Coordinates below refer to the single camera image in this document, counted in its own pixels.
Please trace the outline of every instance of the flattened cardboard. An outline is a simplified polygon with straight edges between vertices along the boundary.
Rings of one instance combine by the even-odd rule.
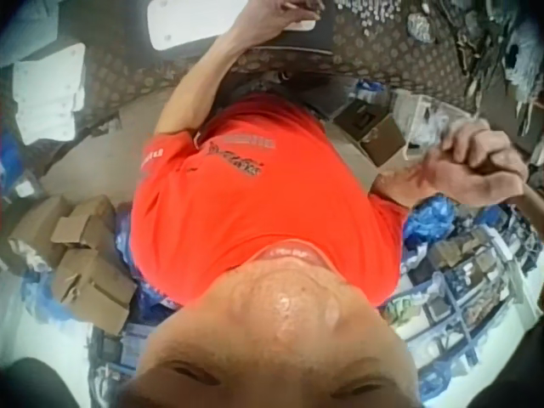
[[[118,334],[136,285],[92,249],[66,252],[51,285],[53,296],[79,319]]]
[[[9,236],[10,240],[23,241],[32,247],[52,269],[59,265],[66,248],[51,241],[51,235],[61,217],[68,215],[73,206],[56,195],[37,204],[20,220]]]
[[[115,264],[119,264],[115,236],[94,215],[63,217],[57,223],[51,241],[68,247],[90,248]]]
[[[78,215],[94,215],[100,218],[108,230],[116,231],[116,210],[106,195],[98,195],[77,204],[70,216]]]

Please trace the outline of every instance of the cardboard box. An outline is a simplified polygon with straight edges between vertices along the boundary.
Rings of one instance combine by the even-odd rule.
[[[462,254],[454,242],[441,241],[431,246],[428,258],[435,268],[453,268],[461,262]]]
[[[393,116],[382,106],[368,105],[357,99],[334,122],[377,167],[405,146],[405,139]]]
[[[56,268],[66,247],[52,242],[51,235],[59,219],[71,213],[72,208],[62,195],[49,197],[31,208],[9,236],[14,251],[25,257],[27,263],[33,263],[31,258],[38,258],[50,269]]]
[[[120,266],[115,236],[97,216],[71,215],[59,219],[51,241],[69,248],[89,248],[100,253],[111,263]]]
[[[136,284],[92,249],[70,249],[51,284],[53,296],[81,320],[118,334]]]
[[[98,195],[77,204],[70,216],[76,215],[94,215],[100,218],[108,230],[116,232],[116,210],[106,195]]]

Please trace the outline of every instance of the plastic bag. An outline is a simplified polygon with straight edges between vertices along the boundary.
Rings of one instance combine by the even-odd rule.
[[[453,230],[456,217],[453,202],[436,195],[416,207],[405,222],[403,237],[406,248],[417,249],[421,244],[443,240]]]
[[[40,323],[51,324],[75,319],[68,308],[53,297],[52,273],[38,273],[28,269],[23,275],[20,298],[26,311]]]
[[[179,305],[146,282],[134,264],[132,251],[130,250],[130,222],[131,207],[126,205],[118,208],[116,216],[116,248],[122,255],[122,260],[128,266],[130,275],[138,283],[136,299],[139,321],[152,325],[159,324],[178,310]]]

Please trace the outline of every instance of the dark object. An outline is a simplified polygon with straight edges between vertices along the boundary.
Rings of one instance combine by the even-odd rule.
[[[496,380],[468,408],[544,406],[544,320],[523,338]]]
[[[0,406],[78,408],[59,374],[36,359],[22,359],[0,371]]]
[[[334,122],[348,134],[355,146],[380,167],[405,145],[405,139],[387,108],[351,103]]]

